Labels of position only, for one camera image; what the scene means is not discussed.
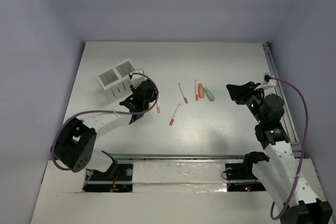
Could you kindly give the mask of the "green correction tape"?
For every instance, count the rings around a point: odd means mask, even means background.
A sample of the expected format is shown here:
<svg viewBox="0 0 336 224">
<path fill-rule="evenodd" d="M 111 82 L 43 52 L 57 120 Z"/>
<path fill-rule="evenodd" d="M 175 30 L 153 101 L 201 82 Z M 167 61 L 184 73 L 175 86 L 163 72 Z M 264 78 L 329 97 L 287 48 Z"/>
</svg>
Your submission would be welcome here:
<svg viewBox="0 0 336 224">
<path fill-rule="evenodd" d="M 213 102 L 215 100 L 214 95 L 210 92 L 210 90 L 207 87 L 204 87 L 204 93 L 209 101 Z"/>
</svg>

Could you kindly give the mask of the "white pen pink cap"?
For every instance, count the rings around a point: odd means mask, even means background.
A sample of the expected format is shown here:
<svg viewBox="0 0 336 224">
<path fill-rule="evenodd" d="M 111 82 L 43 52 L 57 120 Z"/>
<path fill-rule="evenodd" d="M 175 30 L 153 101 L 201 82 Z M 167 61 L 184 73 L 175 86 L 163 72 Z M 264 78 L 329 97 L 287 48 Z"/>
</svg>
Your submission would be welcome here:
<svg viewBox="0 0 336 224">
<path fill-rule="evenodd" d="M 169 122 L 169 126 L 172 126 L 172 125 L 173 125 L 173 123 L 174 123 L 174 121 L 175 121 L 175 118 L 176 118 L 176 116 L 177 116 L 177 114 L 178 114 L 180 108 L 181 108 L 181 104 L 179 103 L 179 104 L 177 105 L 177 107 L 176 107 L 176 109 L 175 109 L 173 115 L 172 115 L 172 118 L 171 118 L 171 120 L 170 120 L 170 122 Z"/>
</svg>

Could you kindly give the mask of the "white pen magenta cap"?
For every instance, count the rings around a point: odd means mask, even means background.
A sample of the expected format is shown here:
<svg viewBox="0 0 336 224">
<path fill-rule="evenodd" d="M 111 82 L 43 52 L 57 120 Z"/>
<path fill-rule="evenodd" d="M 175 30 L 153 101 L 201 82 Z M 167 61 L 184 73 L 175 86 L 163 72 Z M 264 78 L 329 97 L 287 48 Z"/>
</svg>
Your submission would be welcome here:
<svg viewBox="0 0 336 224">
<path fill-rule="evenodd" d="M 182 95 L 182 97 L 183 97 L 184 102 L 185 102 L 186 104 L 188 104 L 188 99 L 187 99 L 187 97 L 186 97 L 186 95 L 185 95 L 185 92 L 184 92 L 184 90 L 183 90 L 183 88 L 182 88 L 181 83 L 178 84 L 178 87 L 179 87 L 179 90 L 180 90 L 180 92 L 181 92 L 181 95 Z"/>
</svg>

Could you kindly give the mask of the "white pen orange cap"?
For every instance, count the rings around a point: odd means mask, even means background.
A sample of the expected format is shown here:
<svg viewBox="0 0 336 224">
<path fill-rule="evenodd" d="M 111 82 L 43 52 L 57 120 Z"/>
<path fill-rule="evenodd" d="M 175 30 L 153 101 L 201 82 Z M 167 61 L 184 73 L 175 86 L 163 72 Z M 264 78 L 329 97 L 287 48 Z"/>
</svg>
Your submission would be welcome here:
<svg viewBox="0 0 336 224">
<path fill-rule="evenodd" d="M 198 97 L 198 81 L 195 80 L 194 82 L 194 89 L 195 89 L 195 100 L 198 101 L 199 97 Z"/>
</svg>

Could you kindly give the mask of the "orange correction tape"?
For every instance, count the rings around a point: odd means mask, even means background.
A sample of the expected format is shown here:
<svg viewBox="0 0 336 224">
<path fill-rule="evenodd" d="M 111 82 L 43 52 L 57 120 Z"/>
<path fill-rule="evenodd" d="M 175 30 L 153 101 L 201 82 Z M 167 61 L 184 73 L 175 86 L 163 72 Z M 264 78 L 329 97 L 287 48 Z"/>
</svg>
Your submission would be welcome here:
<svg viewBox="0 0 336 224">
<path fill-rule="evenodd" d="M 201 83 L 198 84 L 198 97 L 200 99 L 204 98 L 204 88 L 203 85 Z"/>
</svg>

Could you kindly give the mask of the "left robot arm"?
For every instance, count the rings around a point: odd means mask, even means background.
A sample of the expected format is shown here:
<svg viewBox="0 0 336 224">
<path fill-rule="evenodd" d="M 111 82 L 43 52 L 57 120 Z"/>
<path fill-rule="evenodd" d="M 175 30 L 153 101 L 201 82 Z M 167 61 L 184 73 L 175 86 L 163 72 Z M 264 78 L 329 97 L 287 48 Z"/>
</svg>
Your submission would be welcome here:
<svg viewBox="0 0 336 224">
<path fill-rule="evenodd" d="M 113 179 L 118 162 L 106 151 L 96 151 L 96 140 L 113 130 L 134 123 L 156 104 L 159 91 L 149 78 L 132 86 L 131 94 L 117 110 L 91 110 L 71 116 L 58 130 L 50 152 L 53 164 L 64 171 L 89 170 L 91 176 Z"/>
</svg>

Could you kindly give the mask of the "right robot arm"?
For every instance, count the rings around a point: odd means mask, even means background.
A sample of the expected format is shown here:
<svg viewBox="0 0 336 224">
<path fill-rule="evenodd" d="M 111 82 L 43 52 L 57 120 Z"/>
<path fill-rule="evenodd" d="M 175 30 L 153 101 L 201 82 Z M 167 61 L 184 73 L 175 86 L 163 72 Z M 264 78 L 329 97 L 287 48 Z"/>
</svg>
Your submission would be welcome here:
<svg viewBox="0 0 336 224">
<path fill-rule="evenodd" d="M 301 173 L 303 159 L 296 159 L 289 137 L 280 122 L 284 100 L 265 95 L 267 85 L 248 82 L 227 84 L 230 98 L 245 105 L 257 121 L 255 135 L 263 151 L 245 155 L 238 168 L 226 168 L 227 179 L 234 174 L 261 182 L 273 199 L 270 217 L 281 223 L 329 223 L 333 210 L 321 200 Z"/>
</svg>

